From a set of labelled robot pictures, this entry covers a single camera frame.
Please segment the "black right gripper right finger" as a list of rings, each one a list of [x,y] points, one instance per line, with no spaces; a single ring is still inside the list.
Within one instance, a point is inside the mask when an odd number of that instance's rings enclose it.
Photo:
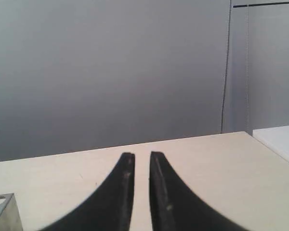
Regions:
[[[183,182],[164,153],[151,152],[149,201],[154,231],[242,231]]]

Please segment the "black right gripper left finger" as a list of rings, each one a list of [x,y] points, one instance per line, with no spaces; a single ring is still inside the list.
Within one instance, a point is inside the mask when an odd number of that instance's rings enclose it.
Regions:
[[[128,231],[134,199],[135,154],[122,153],[99,187],[44,231]]]

